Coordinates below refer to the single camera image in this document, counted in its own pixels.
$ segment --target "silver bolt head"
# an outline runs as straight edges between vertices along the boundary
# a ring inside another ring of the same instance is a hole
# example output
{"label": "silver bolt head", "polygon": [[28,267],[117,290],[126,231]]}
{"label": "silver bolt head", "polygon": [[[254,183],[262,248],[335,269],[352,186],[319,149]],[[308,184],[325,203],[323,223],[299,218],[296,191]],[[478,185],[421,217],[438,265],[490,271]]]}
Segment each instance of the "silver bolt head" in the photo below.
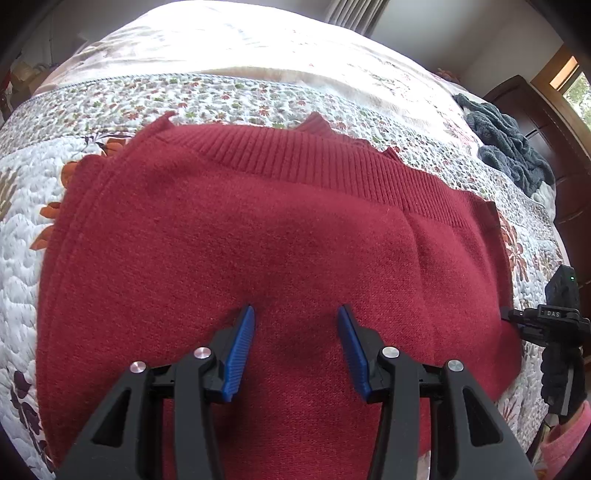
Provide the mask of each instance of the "silver bolt head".
{"label": "silver bolt head", "polygon": [[464,370],[464,364],[459,360],[450,360],[447,363],[447,367],[452,372],[461,372],[462,370]]}
{"label": "silver bolt head", "polygon": [[382,348],[382,355],[386,358],[398,358],[400,355],[400,350],[398,350],[395,346],[385,346]]}
{"label": "silver bolt head", "polygon": [[141,360],[137,360],[129,366],[129,370],[134,374],[140,374],[146,370],[146,363],[142,362]]}
{"label": "silver bolt head", "polygon": [[195,351],[193,352],[193,355],[195,356],[195,358],[199,358],[200,360],[203,360],[205,358],[209,358],[212,354],[212,351],[207,348],[206,346],[200,346],[199,348],[196,348]]}

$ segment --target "sweater sleeve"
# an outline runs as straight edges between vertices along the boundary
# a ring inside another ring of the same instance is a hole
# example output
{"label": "sweater sleeve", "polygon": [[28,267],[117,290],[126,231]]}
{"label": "sweater sleeve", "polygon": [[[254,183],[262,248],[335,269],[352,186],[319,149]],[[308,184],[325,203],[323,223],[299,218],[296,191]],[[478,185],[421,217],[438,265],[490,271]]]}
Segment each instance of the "sweater sleeve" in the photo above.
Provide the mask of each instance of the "sweater sleeve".
{"label": "sweater sleeve", "polygon": [[544,461],[548,467],[545,480],[552,480],[577,449],[581,439],[591,425],[591,408],[585,401],[583,412],[579,419],[562,435],[558,436],[559,429],[554,429],[542,442],[540,448]]}

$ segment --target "white quilt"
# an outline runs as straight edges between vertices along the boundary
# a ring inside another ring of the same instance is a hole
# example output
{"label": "white quilt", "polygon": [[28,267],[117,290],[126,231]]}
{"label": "white quilt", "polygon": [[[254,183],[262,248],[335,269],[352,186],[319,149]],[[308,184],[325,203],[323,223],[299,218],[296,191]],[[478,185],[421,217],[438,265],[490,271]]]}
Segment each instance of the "white quilt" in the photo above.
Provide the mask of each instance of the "white quilt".
{"label": "white quilt", "polygon": [[[563,262],[551,219],[478,160],[479,140],[442,82],[348,30],[228,2],[160,7],[56,70],[0,129],[0,421],[35,474],[53,477],[35,388],[43,249],[30,247],[52,223],[41,209],[63,198],[66,163],[109,154],[167,111],[184,124],[274,128],[317,111],[335,131],[392,146],[409,166],[496,202],[515,307],[544,302]],[[540,362],[524,345],[522,372],[498,403],[524,448],[545,415]]]}

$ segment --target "wooden dresser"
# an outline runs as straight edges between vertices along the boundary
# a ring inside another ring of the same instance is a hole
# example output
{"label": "wooden dresser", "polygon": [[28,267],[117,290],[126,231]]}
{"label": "wooden dresser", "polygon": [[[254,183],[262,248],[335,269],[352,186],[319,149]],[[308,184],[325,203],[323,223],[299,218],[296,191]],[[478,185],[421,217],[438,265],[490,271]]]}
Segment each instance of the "wooden dresser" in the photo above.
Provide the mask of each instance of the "wooden dresser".
{"label": "wooden dresser", "polygon": [[591,158],[562,117],[523,77],[501,83],[485,100],[517,120],[521,133],[554,171],[555,225],[577,272],[581,313],[591,317]]}

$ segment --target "blue towel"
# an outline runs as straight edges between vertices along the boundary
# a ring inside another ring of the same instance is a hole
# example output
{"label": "blue towel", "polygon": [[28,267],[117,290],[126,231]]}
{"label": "blue towel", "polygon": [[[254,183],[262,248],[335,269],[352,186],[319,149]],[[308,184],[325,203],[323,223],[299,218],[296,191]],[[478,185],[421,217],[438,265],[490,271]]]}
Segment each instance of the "blue towel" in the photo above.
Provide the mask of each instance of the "blue towel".
{"label": "blue towel", "polygon": [[552,168],[530,147],[513,117],[490,103],[474,103],[462,93],[453,99],[470,110],[466,122],[484,143],[478,150],[484,163],[507,175],[528,197],[540,188],[542,181],[554,184]]}

